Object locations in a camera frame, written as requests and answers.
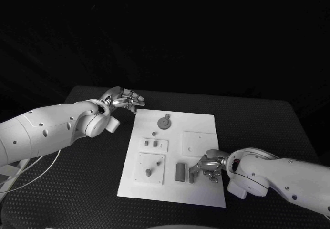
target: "robotic hand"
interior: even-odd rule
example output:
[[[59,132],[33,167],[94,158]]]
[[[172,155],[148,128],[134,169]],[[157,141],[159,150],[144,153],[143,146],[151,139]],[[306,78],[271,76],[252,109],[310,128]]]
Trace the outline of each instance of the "robotic hand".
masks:
[[[231,178],[228,191],[245,199],[249,192],[264,197],[271,187],[293,204],[330,216],[330,168],[271,153],[246,148],[232,154],[208,150],[197,164],[189,169],[189,182],[203,171],[218,182],[221,170]]]
[[[112,133],[120,122],[111,112],[124,107],[136,114],[136,105],[146,105],[144,98],[114,87],[101,99],[40,107],[0,123],[0,167],[59,151],[104,129]]]

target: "white cable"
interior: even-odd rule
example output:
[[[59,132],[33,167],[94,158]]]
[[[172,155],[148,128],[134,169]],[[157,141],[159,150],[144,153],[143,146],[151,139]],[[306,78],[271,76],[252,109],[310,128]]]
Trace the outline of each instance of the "white cable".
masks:
[[[61,150],[59,150],[59,152],[58,152],[58,156],[56,156],[55,159],[53,159],[53,163],[55,163],[55,161],[56,161],[56,159],[58,159],[58,157],[59,157],[59,154],[61,154]],[[35,180],[32,180],[29,183],[26,183],[26,184],[25,184],[23,186],[20,186],[19,188],[16,188],[16,189],[13,189],[13,190],[9,190],[9,191],[6,191],[6,192],[0,192],[0,194],[7,193],[7,192],[13,192],[13,191],[19,190],[22,187],[25,187],[26,185],[29,185],[32,182],[35,182],[35,181],[40,178],[40,176],[48,172],[48,170],[51,169],[53,163],[51,164],[51,166],[49,166],[48,169],[45,170],[45,172],[36,177]]]
[[[326,215],[324,215],[326,216]],[[326,216],[326,218],[327,218],[327,220],[330,221],[330,218],[329,218],[329,216]]]
[[[39,158],[38,158],[38,160],[33,162],[33,164],[23,170],[23,171],[20,171],[12,178],[9,178],[7,180],[4,180],[2,183],[0,183],[0,185],[2,184],[4,184],[6,182],[9,182],[12,179],[14,179],[39,161],[40,161],[40,159],[43,158],[43,156],[40,156]]]

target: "dark fabric table cover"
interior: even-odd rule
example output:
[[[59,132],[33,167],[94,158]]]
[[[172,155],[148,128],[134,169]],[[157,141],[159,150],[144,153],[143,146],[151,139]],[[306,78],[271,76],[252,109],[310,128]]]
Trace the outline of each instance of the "dark fabric table cover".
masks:
[[[66,103],[98,99],[108,88],[78,86]],[[316,152],[290,104],[284,101],[136,90],[146,109],[215,115],[219,149],[234,152],[257,147],[278,157],[319,163]],[[226,208],[117,197],[121,171],[134,125],[125,109],[112,113],[121,125],[85,137],[61,152],[42,178],[7,194],[2,209],[4,229],[136,229],[169,224],[218,228],[330,228],[326,217],[288,203],[270,188],[267,196],[241,200],[226,186]],[[20,176],[26,184],[51,165],[56,153]]]

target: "black background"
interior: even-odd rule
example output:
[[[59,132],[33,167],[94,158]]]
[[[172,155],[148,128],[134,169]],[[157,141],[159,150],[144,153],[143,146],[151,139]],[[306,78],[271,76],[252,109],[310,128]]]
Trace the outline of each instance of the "black background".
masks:
[[[0,121],[62,103],[76,85],[285,100],[330,164],[323,2],[26,3],[0,12]]]

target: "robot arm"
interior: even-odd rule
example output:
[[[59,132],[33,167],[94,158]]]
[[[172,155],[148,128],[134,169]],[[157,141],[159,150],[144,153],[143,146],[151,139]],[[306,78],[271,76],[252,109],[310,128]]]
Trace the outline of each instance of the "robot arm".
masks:
[[[231,182],[228,191],[241,199],[249,192],[264,197],[270,187],[293,204],[330,215],[330,168],[290,158],[280,159],[271,153],[248,148],[232,154],[209,150],[197,165],[190,168],[190,181],[203,170],[216,182],[221,169]]]
[[[0,123],[0,167],[56,152],[104,129],[114,132],[120,122],[111,112],[124,107],[136,113],[143,101],[137,93],[114,87],[99,100],[42,107]]]

